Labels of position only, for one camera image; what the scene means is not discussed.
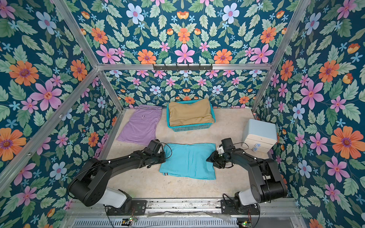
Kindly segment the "teal pants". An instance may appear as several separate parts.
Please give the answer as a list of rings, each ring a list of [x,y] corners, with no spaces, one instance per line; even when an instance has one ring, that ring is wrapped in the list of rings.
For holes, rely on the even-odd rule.
[[[214,143],[175,144],[164,146],[166,161],[159,172],[165,176],[212,181],[216,179],[213,163],[207,159],[216,150]]]

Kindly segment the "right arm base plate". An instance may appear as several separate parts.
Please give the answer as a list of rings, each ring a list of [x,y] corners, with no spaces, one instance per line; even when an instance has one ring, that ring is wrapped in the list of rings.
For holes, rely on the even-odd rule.
[[[250,205],[241,205],[239,203],[235,203],[234,200],[230,199],[222,199],[220,200],[221,204],[221,213],[228,215],[259,215],[259,207],[256,204]]]

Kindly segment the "purple pants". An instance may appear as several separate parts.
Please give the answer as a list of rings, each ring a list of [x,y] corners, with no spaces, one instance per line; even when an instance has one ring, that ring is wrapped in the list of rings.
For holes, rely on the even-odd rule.
[[[159,106],[140,105],[123,127],[117,140],[147,146],[156,138],[156,128],[162,117]]]

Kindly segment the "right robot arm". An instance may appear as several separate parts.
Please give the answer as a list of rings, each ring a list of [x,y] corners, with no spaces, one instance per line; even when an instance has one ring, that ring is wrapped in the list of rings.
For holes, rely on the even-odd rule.
[[[219,147],[206,159],[218,169],[226,169],[226,164],[238,165],[248,172],[249,188],[235,193],[232,199],[235,210],[242,213],[250,206],[271,202],[287,197],[288,190],[283,177],[275,164],[236,148],[231,138],[221,140]]]

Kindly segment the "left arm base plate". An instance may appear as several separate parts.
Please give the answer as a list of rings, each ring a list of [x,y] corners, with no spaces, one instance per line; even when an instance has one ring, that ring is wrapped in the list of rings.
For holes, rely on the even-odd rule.
[[[111,206],[106,207],[108,216],[141,216],[145,214],[147,208],[146,200],[127,200],[121,208]]]

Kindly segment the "beige pants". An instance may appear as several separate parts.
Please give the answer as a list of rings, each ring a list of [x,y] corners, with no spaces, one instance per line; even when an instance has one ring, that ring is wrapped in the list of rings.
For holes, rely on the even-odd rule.
[[[192,104],[171,102],[168,105],[168,114],[171,127],[215,123],[211,103],[208,99],[199,100]]]

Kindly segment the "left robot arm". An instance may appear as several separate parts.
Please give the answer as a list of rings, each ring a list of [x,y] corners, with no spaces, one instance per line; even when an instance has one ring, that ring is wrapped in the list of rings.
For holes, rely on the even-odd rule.
[[[143,150],[123,157],[111,160],[92,158],[74,177],[67,191],[86,207],[100,204],[126,214],[132,210],[132,197],[122,190],[108,188],[109,180],[127,171],[150,168],[165,161],[163,143],[159,140],[152,140]]]

